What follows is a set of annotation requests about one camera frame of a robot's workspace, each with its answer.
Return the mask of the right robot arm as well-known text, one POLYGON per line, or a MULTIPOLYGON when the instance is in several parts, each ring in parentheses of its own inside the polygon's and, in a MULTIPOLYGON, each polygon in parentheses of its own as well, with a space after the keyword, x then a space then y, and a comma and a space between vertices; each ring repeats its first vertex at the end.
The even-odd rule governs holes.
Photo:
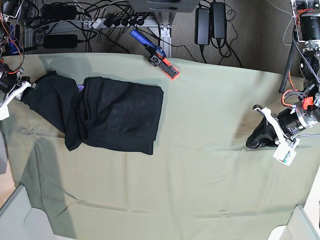
POLYGON ((19 64, 16 68, 10 68, 4 59, 0 59, 0 103, 3 104, 10 96, 20 100, 25 89, 35 89, 37 85, 30 82, 24 73, 23 63, 25 60, 25 49, 16 36, 16 28, 22 14, 22 0, 2 0, 0 2, 0 56, 5 53, 17 54, 19 64))

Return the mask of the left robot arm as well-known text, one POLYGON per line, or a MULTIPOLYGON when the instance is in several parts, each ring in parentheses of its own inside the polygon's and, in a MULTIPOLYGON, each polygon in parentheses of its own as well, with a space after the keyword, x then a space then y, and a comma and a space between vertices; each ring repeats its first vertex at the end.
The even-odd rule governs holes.
POLYGON ((294 20, 292 42, 278 90, 285 110, 273 114, 267 107, 253 107, 263 118, 246 141, 248 149, 281 146, 293 149, 304 137, 301 132, 320 121, 320 2, 292 0, 290 4, 294 20), (304 77, 302 90, 291 79, 295 53, 299 53, 299 69, 304 77))

